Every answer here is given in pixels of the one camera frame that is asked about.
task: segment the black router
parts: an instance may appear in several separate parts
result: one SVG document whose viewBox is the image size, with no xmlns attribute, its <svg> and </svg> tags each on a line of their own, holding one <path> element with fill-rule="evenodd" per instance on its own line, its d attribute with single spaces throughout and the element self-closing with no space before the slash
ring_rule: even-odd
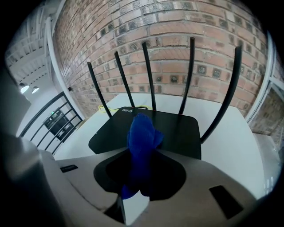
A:
<svg viewBox="0 0 284 227">
<path fill-rule="evenodd" d="M 149 116 L 152 120 L 155 129 L 159 130 L 164 134 L 164 140 L 159 145 L 159 149 L 181 154 L 187 157 L 201 159 L 201 144 L 203 144 L 210 134 L 217 127 L 218 123 L 224 116 L 236 90 L 237 82 L 240 74 L 241 67 L 241 56 L 242 56 L 242 46 L 235 48 L 235 59 L 233 65 L 233 73 L 231 77 L 231 82 L 222 103 L 222 106 L 213 120 L 210 127 L 206 130 L 204 135 L 201 137 L 199 133 L 198 122 L 195 118 L 184 116 L 183 111 L 186 104 L 187 94 L 189 91 L 190 81 L 193 72 L 194 63 L 194 38 L 190 38 L 190 60 L 189 60 L 189 70 L 187 75 L 187 81 L 185 86 L 185 92 L 181 107 L 178 114 L 165 113 L 156 110 L 156 101 L 154 95 L 154 86 L 152 79 L 152 72 L 150 67 L 150 60 L 148 56 L 147 46 L 144 42 L 142 44 L 143 52 L 145 56 L 145 62 L 149 77 L 149 84 L 151 90 L 152 98 L 152 108 L 153 110 L 144 110 L 136 108 L 123 72 L 123 68 L 119 59 L 118 52 L 116 52 L 115 58 L 117 65 L 126 89 L 126 92 L 131 103 L 131 107 L 121 107 L 113 116 L 111 115 L 104 99 L 100 88 L 98 86 L 95 74 L 92 68 L 92 64 L 88 62 L 88 68 L 94 82 L 95 88 L 99 95 L 99 98 L 106 110 L 106 113 L 110 119 L 97 131 L 97 133 L 90 139 L 89 147 L 95 154 L 105 153 L 112 150 L 120 149 L 126 147 L 127 133 L 130 130 L 133 118 L 138 113 L 143 113 Z"/>
</svg>

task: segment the white counter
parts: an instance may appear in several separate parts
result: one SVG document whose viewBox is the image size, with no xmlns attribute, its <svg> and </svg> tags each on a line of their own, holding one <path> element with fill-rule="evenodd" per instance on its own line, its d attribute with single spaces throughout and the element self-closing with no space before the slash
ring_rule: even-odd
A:
<svg viewBox="0 0 284 227">
<path fill-rule="evenodd" d="M 150 94 L 132 94 L 132 97 L 136 106 L 152 106 Z M 155 97 L 158 111 L 178 113 L 182 97 L 160 94 Z M 107 105 L 115 109 L 130 106 L 130 102 L 127 94 L 119 94 Z M 198 121 L 202 136 L 220 107 L 220 103 L 188 98 L 184 115 L 192 116 Z M 107 120 L 106 113 L 96 112 L 57 150 L 55 159 L 94 155 L 88 147 L 89 140 Z M 263 196 L 264 171 L 259 149 L 253 133 L 237 108 L 228 108 L 218 127 L 202 144 L 201 156 L 202 160 L 212 163 L 246 187 L 257 199 Z"/>
</svg>

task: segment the brick wall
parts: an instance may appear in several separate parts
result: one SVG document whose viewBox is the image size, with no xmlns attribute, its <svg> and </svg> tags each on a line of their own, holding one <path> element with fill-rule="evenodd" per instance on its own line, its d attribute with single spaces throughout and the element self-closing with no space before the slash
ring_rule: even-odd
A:
<svg viewBox="0 0 284 227">
<path fill-rule="evenodd" d="M 284 70 L 279 57 L 273 77 L 284 82 Z M 284 102 L 273 89 L 266 96 L 249 126 L 253 133 L 271 136 L 277 146 L 280 146 L 281 138 L 284 140 Z"/>
<path fill-rule="evenodd" d="M 246 115 L 264 76 L 267 40 L 259 22 L 236 1 L 67 0 L 54 41 L 63 78 L 82 111 L 91 116 L 101 102 L 87 61 L 106 101 L 125 92 L 115 51 L 130 90 L 149 92 L 141 46 L 146 41 L 156 93 L 181 96 L 191 36 L 196 50 L 189 96 L 215 102 L 223 102 L 234 48 L 243 45 L 241 75 L 231 105 Z"/>
</svg>

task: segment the metal railing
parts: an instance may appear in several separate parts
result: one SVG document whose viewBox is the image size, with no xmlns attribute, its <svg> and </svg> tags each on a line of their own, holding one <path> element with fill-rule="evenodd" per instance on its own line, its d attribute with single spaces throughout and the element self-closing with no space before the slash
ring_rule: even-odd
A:
<svg viewBox="0 0 284 227">
<path fill-rule="evenodd" d="M 60 110 L 61 108 L 63 108 L 66 105 L 70 106 L 70 110 L 68 110 L 65 114 L 63 114 L 49 129 L 48 131 L 45 133 L 45 135 L 41 138 L 40 142 L 38 143 L 37 147 L 41 144 L 41 142 L 45 139 L 45 137 L 48 135 L 49 132 L 51 132 L 52 128 L 56 125 L 57 122 L 59 122 L 60 119 L 63 119 L 63 117 L 65 117 L 68 113 L 70 113 L 71 111 L 74 112 L 75 116 L 73 116 L 70 120 L 68 120 L 68 122 L 61 127 L 61 129 L 54 135 L 54 137 L 51 139 L 51 141 L 48 143 L 48 145 L 46 146 L 46 148 L 44 150 L 47 150 L 47 148 L 50 146 L 50 144 L 54 141 L 54 139 L 59 135 L 60 132 L 63 131 L 63 129 L 68 125 L 71 124 L 71 121 L 74 120 L 76 117 L 79 118 L 79 122 L 73 126 L 69 132 L 67 132 L 67 134 L 61 139 L 61 141 L 59 142 L 59 144 L 56 146 L 56 148 L 52 151 L 52 154 L 55 153 L 55 151 L 57 150 L 57 148 L 60 146 L 60 144 L 62 144 L 74 131 L 74 129 L 82 122 L 82 118 L 78 115 L 78 113 L 76 112 L 76 110 L 73 108 L 73 106 L 71 105 L 71 103 L 69 102 L 69 100 L 67 99 L 66 95 L 64 94 L 64 92 L 61 92 L 60 94 L 56 95 L 52 100 L 50 100 L 43 108 L 41 108 L 41 110 L 29 121 L 29 123 L 26 125 L 26 127 L 23 129 L 23 131 L 20 134 L 20 137 L 24 137 L 24 135 L 27 133 L 27 131 L 30 129 L 30 127 L 32 126 L 32 124 L 39 118 L 39 116 L 47 110 L 48 107 L 50 107 L 53 103 L 55 103 L 57 100 L 59 100 L 60 98 L 65 98 L 66 102 L 63 103 L 60 107 L 58 107 L 56 110 L 53 111 L 53 113 L 56 113 L 58 110 Z M 32 138 L 30 139 L 30 141 L 32 141 L 36 134 L 40 131 L 40 129 L 45 125 L 45 123 L 48 121 L 49 117 L 42 123 L 42 125 L 37 129 L 37 131 L 34 133 L 34 135 L 32 136 Z"/>
</svg>

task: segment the black opening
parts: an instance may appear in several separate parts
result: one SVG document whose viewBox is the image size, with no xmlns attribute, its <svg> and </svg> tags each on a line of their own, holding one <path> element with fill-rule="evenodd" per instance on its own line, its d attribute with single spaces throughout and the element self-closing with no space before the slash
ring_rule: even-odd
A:
<svg viewBox="0 0 284 227">
<path fill-rule="evenodd" d="M 243 210 L 242 206 L 223 186 L 219 185 L 209 188 L 209 190 L 227 219 L 232 218 Z"/>
<path fill-rule="evenodd" d="M 102 161 L 94 169 L 94 177 L 107 192 L 121 194 L 130 171 L 131 153 L 126 150 Z M 150 201 L 172 197 L 183 186 L 186 172 L 183 166 L 171 158 L 153 151 L 151 157 Z"/>
<path fill-rule="evenodd" d="M 61 167 L 60 169 L 62 172 L 69 172 L 77 168 L 78 168 L 77 165 L 68 165 L 68 166 Z"/>
</svg>

